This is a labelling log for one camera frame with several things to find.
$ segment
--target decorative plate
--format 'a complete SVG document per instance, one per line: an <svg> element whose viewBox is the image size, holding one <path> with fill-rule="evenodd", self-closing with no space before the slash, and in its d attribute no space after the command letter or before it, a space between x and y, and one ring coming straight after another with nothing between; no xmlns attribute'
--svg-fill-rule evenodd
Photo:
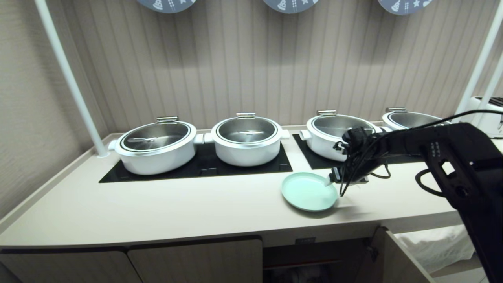
<svg viewBox="0 0 503 283"><path fill-rule="evenodd" d="M318 0L264 0L271 8L281 13L298 13L312 7Z"/></svg>
<svg viewBox="0 0 503 283"><path fill-rule="evenodd" d="M181 12L196 0L138 0L145 7L161 13L177 13Z"/></svg>
<svg viewBox="0 0 503 283"><path fill-rule="evenodd" d="M379 0L386 11L395 15L408 15L426 7L433 0Z"/></svg>

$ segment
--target toaster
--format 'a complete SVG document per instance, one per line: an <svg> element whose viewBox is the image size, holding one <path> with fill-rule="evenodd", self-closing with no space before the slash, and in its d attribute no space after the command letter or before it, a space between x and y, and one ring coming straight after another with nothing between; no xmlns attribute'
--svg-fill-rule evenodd
<svg viewBox="0 0 503 283"><path fill-rule="evenodd" d="M481 96L470 98L466 111L478 109L481 100ZM503 112L503 97L491 97L486 109ZM490 138L503 138L503 115L492 113L472 114L463 117L461 121L472 123L481 131L485 132Z"/></svg>

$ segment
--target cooking pot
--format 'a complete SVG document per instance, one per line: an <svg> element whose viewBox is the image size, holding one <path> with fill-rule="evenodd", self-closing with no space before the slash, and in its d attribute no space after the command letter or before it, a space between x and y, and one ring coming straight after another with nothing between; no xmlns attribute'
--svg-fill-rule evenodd
<svg viewBox="0 0 503 283"><path fill-rule="evenodd" d="M280 139L289 137L288 130L273 120L255 113L237 113L213 126L204 135L204 143L215 143L216 154L223 162L249 167L274 159L280 151Z"/></svg>
<svg viewBox="0 0 503 283"><path fill-rule="evenodd" d="M442 118L431 116L428 114L408 112L404 107L388 107L386 108L386 114L382 116L383 123L393 129L393 130L403 130L408 128L414 128L428 123L432 123ZM439 125L450 124L449 122L444 122Z"/></svg>
<svg viewBox="0 0 503 283"><path fill-rule="evenodd" d="M338 115L335 110L319 110L318 116L313 117L306 123L307 130L300 131L301 140L307 142L307 146L325 158L344 161L347 156L342 147L336 147L337 142L342 142L342 136L351 128L363 127L369 133L382 132L382 130L366 120Z"/></svg>
<svg viewBox="0 0 503 283"><path fill-rule="evenodd" d="M178 121L177 116L157 118L113 140L109 150L117 152L129 172L153 175L167 172L187 163L196 154L203 135L196 127Z"/></svg>

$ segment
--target white pole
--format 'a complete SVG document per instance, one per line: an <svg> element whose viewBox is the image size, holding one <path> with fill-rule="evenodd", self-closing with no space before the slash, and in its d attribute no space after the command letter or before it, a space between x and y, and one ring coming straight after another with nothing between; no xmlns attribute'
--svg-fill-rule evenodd
<svg viewBox="0 0 503 283"><path fill-rule="evenodd" d="M498 9L496 10L496 14L494 15L494 19L491 24L491 28L489 29L489 33L484 42L484 46L482 47L482 51L480 52L480 56L478 57L477 64L473 69L472 76L468 81L468 85L466 86L465 92L459 102L458 109L456 109L456 114L464 112L466 109L466 105L468 104L468 100L473 94L473 90L475 90L475 86L477 85L478 79L482 74L482 70L484 69L485 63L487 61L487 57L489 57L489 53L491 52L492 45L494 44L494 39L498 34L499 27L501 26L501 20L503 20L503 0L499 1ZM453 119L453 123L459 122L461 117Z"/></svg>
<svg viewBox="0 0 503 283"><path fill-rule="evenodd" d="M89 114L89 110L86 107L86 103L82 98L82 93L80 93L80 89L78 88L77 81L73 76L73 73L70 68L70 64L68 64L68 60L64 54L63 46L61 46L61 42L59 41L58 34L56 32L56 28L54 27L54 23L52 22L51 14L49 12L49 8L47 7L47 3L45 0L35 0L37 5L38 13L42 18L42 23L44 24L45 31L47 32L47 36L49 37L49 41L51 42L52 49L54 50L54 54L56 54L56 58L58 60L59 66L63 71L63 75L66 79L66 83L70 88L70 92L77 104L77 108L84 120L84 124L86 124L86 128L88 129L89 135L93 140L96 151L98 152L99 157L106 157L110 154L103 145L101 141L100 134L98 130L96 130L96 126L93 123L93 119L91 118L91 114Z"/></svg>
<svg viewBox="0 0 503 283"><path fill-rule="evenodd" d="M482 100L480 101L480 104L478 105L479 109L485 109L487 106L489 100L491 99L491 96L493 95L496 86L499 83L499 80L501 79L501 75L503 74L503 52L501 53L501 56L499 57L498 65L496 66L496 69L494 70L494 73L492 74L491 81L487 85L487 89L485 90L484 96L482 97ZM482 114L477 113L475 114L475 117L472 120L472 124L476 125L477 127L480 127L480 122L482 121Z"/></svg>

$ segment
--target cabinet door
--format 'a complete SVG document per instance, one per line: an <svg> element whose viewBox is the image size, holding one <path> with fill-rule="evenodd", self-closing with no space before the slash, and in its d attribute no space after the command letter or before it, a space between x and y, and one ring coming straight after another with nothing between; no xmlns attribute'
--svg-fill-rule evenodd
<svg viewBox="0 0 503 283"><path fill-rule="evenodd" d="M262 241L133 248L143 283L262 283Z"/></svg>
<svg viewBox="0 0 503 283"><path fill-rule="evenodd" d="M355 283L395 282L435 281L387 228L380 227L367 249Z"/></svg>
<svg viewBox="0 0 503 283"><path fill-rule="evenodd" d="M141 283L120 251L4 253L0 262L23 283Z"/></svg>

